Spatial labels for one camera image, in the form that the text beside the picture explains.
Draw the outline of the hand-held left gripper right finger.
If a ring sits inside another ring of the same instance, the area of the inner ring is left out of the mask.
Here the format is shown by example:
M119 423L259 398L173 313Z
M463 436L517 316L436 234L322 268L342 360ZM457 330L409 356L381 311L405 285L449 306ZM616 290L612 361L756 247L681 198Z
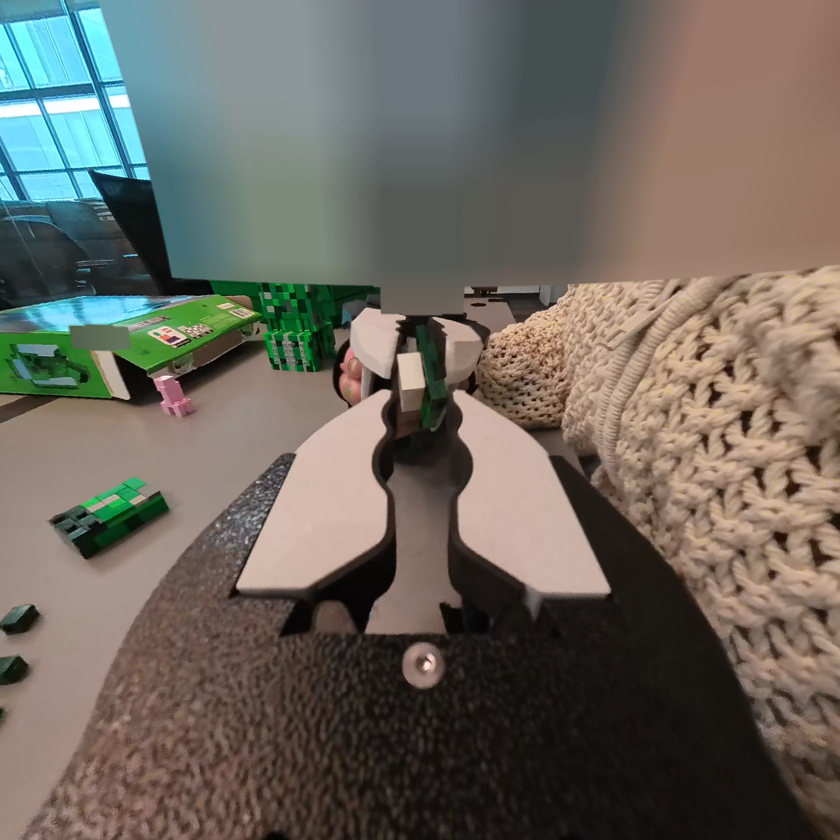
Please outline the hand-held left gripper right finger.
M448 576L489 627L536 623L556 602L603 601L612 588L550 454L466 392L448 405L456 493Z

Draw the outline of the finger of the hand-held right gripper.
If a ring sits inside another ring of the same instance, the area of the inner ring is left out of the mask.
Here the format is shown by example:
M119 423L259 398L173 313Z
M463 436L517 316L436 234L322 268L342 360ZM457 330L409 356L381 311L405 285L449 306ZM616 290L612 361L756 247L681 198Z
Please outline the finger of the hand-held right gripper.
M487 327L469 319L436 317L435 322L444 335L445 379L468 380L487 345Z
M365 308L352 321L350 348L363 367L383 380L392 378L392 369L400 340L402 314L383 313Z

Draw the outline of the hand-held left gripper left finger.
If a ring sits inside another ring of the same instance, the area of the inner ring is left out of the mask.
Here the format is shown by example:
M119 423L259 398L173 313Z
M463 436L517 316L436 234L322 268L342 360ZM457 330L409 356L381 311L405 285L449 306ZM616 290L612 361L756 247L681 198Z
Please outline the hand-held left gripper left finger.
M363 633L396 573L394 395L377 392L298 449L235 584L241 596L293 602L287 633L340 602Z

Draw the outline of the green and grey lego panel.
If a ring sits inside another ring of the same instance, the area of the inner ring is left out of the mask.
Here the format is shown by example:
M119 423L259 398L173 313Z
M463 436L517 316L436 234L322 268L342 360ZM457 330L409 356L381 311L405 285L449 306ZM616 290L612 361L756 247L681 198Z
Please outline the green and grey lego panel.
M395 436L435 432L444 423L452 390L444 367L419 350L396 356L399 407Z

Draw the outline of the person's right forearm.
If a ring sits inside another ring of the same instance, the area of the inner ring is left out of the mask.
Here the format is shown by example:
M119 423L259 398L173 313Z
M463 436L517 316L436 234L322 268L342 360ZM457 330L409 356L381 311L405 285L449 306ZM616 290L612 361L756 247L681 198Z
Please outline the person's right forearm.
M483 402L527 430L558 428L566 382L564 312L559 303L492 333L476 368Z

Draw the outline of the green lego creeper figure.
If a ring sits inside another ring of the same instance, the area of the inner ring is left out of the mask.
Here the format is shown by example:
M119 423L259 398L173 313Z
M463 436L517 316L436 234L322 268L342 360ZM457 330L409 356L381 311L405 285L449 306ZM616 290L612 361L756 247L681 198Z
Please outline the green lego creeper figure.
M264 342L274 371L319 372L335 353L338 306L324 285L262 283Z

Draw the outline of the pink lego pig figure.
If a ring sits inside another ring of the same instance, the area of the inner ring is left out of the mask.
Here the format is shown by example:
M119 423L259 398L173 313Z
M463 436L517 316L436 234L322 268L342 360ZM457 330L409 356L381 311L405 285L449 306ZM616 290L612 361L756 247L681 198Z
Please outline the pink lego pig figure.
M195 411L193 401L184 394L178 379L171 374L158 375L153 384L161 396L161 409L165 414L186 417Z

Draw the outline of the green toy set box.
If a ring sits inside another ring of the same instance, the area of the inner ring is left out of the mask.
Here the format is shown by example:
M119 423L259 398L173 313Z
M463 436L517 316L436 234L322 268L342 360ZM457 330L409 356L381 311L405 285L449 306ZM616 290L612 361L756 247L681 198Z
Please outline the green toy set box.
M250 340L243 298L74 297L2 312L1 393L129 401Z

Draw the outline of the green and black lego block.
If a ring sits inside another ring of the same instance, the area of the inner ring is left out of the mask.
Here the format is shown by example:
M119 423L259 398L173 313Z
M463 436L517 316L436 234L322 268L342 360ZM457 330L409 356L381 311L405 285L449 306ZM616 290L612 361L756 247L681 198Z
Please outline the green and black lego block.
M90 560L169 512L156 486L131 477L49 519L50 527Z

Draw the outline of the person's right hand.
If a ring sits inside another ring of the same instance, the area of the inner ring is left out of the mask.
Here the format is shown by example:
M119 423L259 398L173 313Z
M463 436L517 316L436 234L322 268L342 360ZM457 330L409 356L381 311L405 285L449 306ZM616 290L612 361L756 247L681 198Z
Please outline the person's right hand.
M346 350L339 370L339 393L349 406L355 406L362 399L364 365L351 348Z

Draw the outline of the person's torso in knitted sweater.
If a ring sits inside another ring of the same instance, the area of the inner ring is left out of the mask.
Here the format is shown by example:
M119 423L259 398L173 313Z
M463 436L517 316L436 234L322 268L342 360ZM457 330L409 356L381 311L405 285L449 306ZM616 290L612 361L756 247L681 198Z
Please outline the person's torso in knitted sweater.
M571 287L562 427L728 652L838 838L838 266Z

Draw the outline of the black high-back chair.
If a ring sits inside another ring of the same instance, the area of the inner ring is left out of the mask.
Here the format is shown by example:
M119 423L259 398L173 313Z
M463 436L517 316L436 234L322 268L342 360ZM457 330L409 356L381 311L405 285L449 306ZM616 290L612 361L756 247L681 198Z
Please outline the black high-back chair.
M87 171L115 222L134 247L159 290L177 293L151 180Z

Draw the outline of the group of black mesh chairs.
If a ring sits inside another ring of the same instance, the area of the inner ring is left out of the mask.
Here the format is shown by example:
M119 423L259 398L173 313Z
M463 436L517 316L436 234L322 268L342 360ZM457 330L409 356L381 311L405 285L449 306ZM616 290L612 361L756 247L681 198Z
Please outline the group of black mesh chairs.
M2 202L2 310L78 296L159 293L103 202Z

